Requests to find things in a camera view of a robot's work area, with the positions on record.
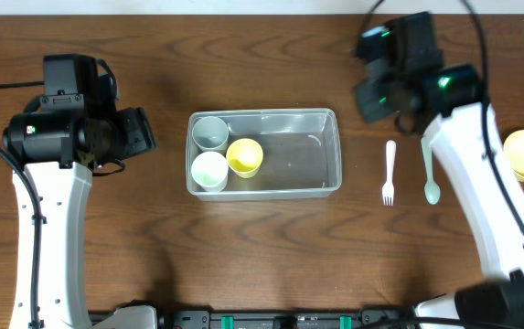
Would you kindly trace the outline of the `white plastic cup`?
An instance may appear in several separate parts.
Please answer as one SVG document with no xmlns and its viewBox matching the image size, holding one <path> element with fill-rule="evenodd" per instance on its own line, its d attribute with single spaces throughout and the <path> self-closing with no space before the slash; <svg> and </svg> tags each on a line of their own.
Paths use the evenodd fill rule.
<svg viewBox="0 0 524 329">
<path fill-rule="evenodd" d="M 193 161 L 190 174 L 205 191 L 220 192 L 228 183 L 229 164 L 220 153 L 204 152 Z"/>
</svg>

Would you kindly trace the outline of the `yellow plastic cup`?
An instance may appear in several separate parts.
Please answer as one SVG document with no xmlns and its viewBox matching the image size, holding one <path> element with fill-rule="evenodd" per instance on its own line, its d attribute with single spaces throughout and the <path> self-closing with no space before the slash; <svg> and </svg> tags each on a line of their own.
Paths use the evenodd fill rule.
<svg viewBox="0 0 524 329">
<path fill-rule="evenodd" d="M 241 178 L 254 177 L 262 164 L 263 149 L 261 145 L 249 138 L 234 141 L 226 152 L 230 169 Z"/>
</svg>

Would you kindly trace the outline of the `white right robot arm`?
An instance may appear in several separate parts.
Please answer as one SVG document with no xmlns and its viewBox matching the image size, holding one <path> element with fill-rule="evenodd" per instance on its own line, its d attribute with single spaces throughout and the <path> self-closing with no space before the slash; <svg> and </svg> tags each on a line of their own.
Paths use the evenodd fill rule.
<svg viewBox="0 0 524 329">
<path fill-rule="evenodd" d="M 524 328 L 524 191 L 503 150 L 493 109 L 469 65 L 398 73 L 383 59 L 356 87 L 366 122 L 395 111 L 446 172 L 476 242 L 483 283 L 420 302 L 415 328 Z"/>
</svg>

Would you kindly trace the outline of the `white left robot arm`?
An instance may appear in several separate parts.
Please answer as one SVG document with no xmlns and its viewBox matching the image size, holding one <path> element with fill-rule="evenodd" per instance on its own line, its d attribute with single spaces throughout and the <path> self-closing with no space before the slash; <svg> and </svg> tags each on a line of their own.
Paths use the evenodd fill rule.
<svg viewBox="0 0 524 329">
<path fill-rule="evenodd" d="M 84 288 L 86 206 L 97 167 L 155 149 L 144 110 L 14 116 L 5 146 L 18 166 L 13 328 L 92 328 Z"/>
</svg>

